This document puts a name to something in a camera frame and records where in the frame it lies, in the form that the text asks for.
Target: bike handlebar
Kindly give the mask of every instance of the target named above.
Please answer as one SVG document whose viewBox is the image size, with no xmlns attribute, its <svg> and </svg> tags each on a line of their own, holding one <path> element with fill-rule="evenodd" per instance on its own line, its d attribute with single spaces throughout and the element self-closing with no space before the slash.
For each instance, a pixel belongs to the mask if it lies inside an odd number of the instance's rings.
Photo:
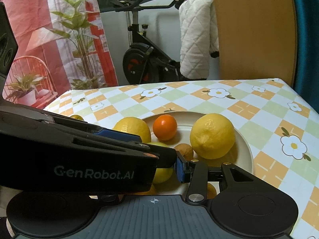
<svg viewBox="0 0 319 239">
<path fill-rule="evenodd" d="M 128 11 L 132 11 L 133 9 L 136 9 L 138 11 L 148 10 L 148 9 L 168 9 L 173 7 L 175 3 L 177 2 L 177 0 L 173 0 L 169 5 L 140 6 L 139 4 L 142 1 L 143 0 L 135 0 L 134 2 L 131 3 L 131 1 L 126 0 L 125 2 L 127 2 L 128 5 L 124 5 L 118 0 L 112 0 L 111 3 L 113 3 L 114 5 L 120 6 L 115 8 L 116 12 L 128 12 Z"/>
<path fill-rule="evenodd" d="M 135 0 L 131 5 L 128 5 L 128 6 L 123 5 L 123 7 L 116 8 L 115 11 L 116 12 L 131 11 L 136 6 L 138 6 L 142 1 L 143 0 Z"/>
</svg>

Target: printed plant on curtain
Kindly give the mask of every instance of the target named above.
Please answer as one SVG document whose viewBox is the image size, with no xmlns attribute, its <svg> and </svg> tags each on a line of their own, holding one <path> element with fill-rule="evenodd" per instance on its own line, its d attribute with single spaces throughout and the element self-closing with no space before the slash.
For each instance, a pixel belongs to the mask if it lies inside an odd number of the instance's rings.
<svg viewBox="0 0 319 239">
<path fill-rule="evenodd" d="M 59 16 L 59 22 L 64 27 L 61 29 L 50 29 L 51 32 L 62 36 L 71 41 L 75 47 L 72 55 L 76 60 L 76 67 L 81 72 L 84 80 L 74 78 L 71 85 L 74 89 L 96 89 L 107 87 L 103 74 L 98 73 L 100 65 L 99 59 L 94 58 L 90 54 L 90 50 L 94 46 L 94 39 L 99 37 L 90 33 L 90 26 L 93 24 L 88 21 L 88 14 L 92 11 L 83 9 L 85 1 L 89 0 L 64 0 L 67 3 L 67 11 L 71 13 L 64 13 L 62 11 L 50 11 L 50 13 Z"/>
</svg>

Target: crosshair marking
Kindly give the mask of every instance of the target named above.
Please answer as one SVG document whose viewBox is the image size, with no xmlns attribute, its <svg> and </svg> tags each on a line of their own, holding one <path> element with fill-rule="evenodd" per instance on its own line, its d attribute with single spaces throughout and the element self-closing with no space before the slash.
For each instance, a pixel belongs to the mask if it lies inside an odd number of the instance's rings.
<svg viewBox="0 0 319 239">
<path fill-rule="evenodd" d="M 158 203 L 160 200 L 158 200 L 158 199 L 156 199 L 156 198 L 153 198 L 153 199 L 151 199 L 151 200 L 149 200 L 150 202 L 152 202 L 153 204 L 155 204 L 155 203 Z"/>
</svg>

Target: bike seat post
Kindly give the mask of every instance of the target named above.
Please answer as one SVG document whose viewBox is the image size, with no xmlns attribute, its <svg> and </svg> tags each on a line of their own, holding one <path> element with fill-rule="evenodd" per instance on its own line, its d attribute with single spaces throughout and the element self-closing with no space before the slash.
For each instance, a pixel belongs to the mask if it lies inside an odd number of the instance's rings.
<svg viewBox="0 0 319 239">
<path fill-rule="evenodd" d="M 132 10 L 133 15 L 133 25 L 138 26 L 137 31 L 139 32 L 139 24 L 138 24 L 138 10 Z"/>
</svg>

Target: curtain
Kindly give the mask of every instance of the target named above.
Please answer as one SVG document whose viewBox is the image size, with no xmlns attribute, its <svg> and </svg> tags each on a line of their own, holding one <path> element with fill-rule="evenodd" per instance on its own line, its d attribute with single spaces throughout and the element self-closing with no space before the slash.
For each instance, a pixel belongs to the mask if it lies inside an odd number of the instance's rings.
<svg viewBox="0 0 319 239">
<path fill-rule="evenodd" d="M 294 0 L 298 51 L 294 90 L 319 112 L 319 0 Z"/>
<path fill-rule="evenodd" d="M 19 45 L 3 97 L 44 108 L 70 89 L 117 86 L 97 0 L 2 0 Z"/>
</svg>

